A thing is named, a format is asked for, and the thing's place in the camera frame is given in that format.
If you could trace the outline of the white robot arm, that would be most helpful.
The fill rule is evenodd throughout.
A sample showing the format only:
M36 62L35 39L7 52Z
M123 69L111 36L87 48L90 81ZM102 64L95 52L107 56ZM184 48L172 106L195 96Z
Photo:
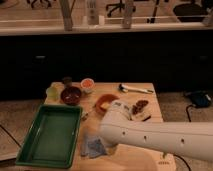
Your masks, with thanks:
M107 147L126 144L213 162L213 122L139 122L114 100L99 126Z

